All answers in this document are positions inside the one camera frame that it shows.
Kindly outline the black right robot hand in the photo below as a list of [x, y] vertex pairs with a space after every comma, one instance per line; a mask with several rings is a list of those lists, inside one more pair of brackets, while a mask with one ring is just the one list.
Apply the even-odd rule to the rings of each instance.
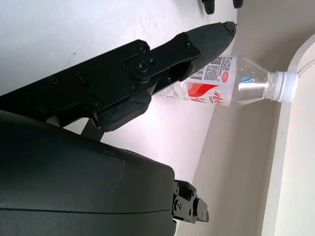
[[172, 236], [208, 222], [171, 167], [101, 142], [152, 96], [218, 57], [236, 24], [200, 26], [150, 49], [135, 40], [0, 98], [3, 236]]

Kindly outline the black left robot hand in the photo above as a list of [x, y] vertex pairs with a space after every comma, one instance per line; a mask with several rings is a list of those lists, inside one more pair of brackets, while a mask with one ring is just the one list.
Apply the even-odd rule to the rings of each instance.
[[[215, 0], [202, 0], [205, 11], [208, 15], [212, 15], [215, 12]], [[241, 8], [243, 6], [243, 0], [233, 0], [233, 6], [235, 9]]]

